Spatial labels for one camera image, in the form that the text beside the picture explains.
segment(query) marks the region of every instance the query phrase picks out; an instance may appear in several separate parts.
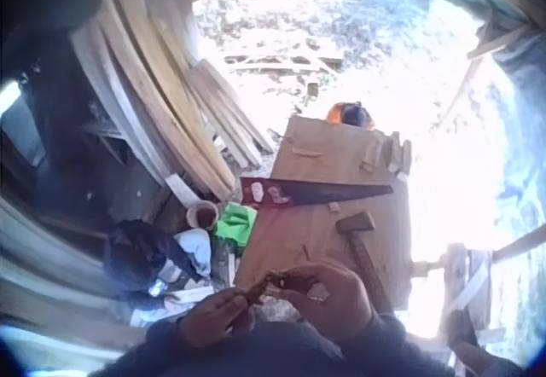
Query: plywood sheet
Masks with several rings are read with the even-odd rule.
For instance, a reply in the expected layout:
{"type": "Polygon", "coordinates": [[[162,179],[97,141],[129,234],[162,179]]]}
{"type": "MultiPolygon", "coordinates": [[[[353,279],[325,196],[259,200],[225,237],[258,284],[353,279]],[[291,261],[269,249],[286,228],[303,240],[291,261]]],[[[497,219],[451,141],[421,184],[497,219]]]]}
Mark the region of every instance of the plywood sheet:
{"type": "Polygon", "coordinates": [[[335,222],[367,211],[374,221],[373,232],[360,234],[368,248],[381,283],[395,308],[404,308],[410,294],[410,211],[407,185],[386,169],[386,146],[373,173],[361,168],[366,147],[379,132],[349,125],[332,125],[318,119],[294,117],[288,124],[271,177],[301,181],[353,184],[390,184],[394,194],[366,200],[340,202],[340,211],[327,205],[288,209],[262,209],[235,284],[248,287],[266,270],[283,270],[311,261],[355,264],[346,240],[335,231],[335,222]],[[293,148],[322,153],[304,157],[293,148]]]}

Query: person's right hand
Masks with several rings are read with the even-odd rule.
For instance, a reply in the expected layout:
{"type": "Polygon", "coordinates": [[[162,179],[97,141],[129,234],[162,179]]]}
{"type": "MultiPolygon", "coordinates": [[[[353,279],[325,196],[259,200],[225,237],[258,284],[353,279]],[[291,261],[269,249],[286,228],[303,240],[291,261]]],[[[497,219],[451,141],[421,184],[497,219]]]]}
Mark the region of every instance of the person's right hand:
{"type": "Polygon", "coordinates": [[[280,298],[289,301],[327,339],[350,343],[371,321],[368,294],[356,273],[330,264],[307,264],[283,273],[326,287],[328,297],[322,302],[289,289],[282,289],[280,298]]]}

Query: stack of wooden planks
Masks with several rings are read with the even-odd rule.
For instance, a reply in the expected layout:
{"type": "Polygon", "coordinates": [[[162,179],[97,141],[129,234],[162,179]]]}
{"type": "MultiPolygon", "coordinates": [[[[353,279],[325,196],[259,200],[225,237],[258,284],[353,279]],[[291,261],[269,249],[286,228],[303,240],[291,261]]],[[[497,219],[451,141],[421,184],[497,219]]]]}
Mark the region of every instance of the stack of wooden planks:
{"type": "Polygon", "coordinates": [[[102,0],[73,46],[98,98],[135,156],[161,185],[187,172],[203,193],[230,197],[235,176],[205,123],[241,167],[272,151],[242,112],[240,98],[207,61],[189,0],[102,0]]]}

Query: person's left hand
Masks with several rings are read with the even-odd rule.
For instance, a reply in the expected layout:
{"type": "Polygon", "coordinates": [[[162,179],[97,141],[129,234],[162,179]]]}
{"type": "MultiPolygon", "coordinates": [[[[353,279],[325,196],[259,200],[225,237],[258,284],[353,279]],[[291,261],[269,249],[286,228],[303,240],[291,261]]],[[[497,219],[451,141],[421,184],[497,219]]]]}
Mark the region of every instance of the person's left hand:
{"type": "Polygon", "coordinates": [[[235,328],[235,319],[248,314],[244,290],[237,287],[225,289],[201,301],[178,324],[179,330],[191,347],[214,345],[235,328]]]}

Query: ground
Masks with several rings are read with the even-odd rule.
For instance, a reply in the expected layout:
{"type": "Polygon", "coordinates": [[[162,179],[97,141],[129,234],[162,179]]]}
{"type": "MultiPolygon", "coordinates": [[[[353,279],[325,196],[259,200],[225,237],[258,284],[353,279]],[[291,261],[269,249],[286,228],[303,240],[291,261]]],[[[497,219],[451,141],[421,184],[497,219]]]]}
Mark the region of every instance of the ground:
{"type": "MultiPolygon", "coordinates": [[[[249,51],[343,58],[339,71],[252,70],[232,79],[245,110],[274,136],[294,114],[323,118],[334,103],[358,100],[378,129],[409,138],[414,260],[433,261],[450,242],[496,249],[543,222],[538,174],[526,181],[531,196],[516,203],[503,196],[509,173],[523,165],[514,155],[528,142],[516,139],[512,127],[522,112],[491,58],[455,117],[437,128],[468,68],[465,54],[478,42],[481,22],[463,9],[445,0],[200,0],[194,11],[208,43],[203,50],[219,52],[216,61],[249,51]],[[319,84],[318,98],[307,97],[310,82],[319,84]]],[[[273,160],[251,173],[267,176],[273,160]]],[[[507,328],[507,338],[491,350],[520,364],[530,361],[546,328],[539,312],[545,257],[538,248],[492,272],[491,326],[507,328]]],[[[404,315],[410,331],[436,333],[442,299],[430,296],[441,298],[442,288],[441,271],[414,282],[404,315]]]]}

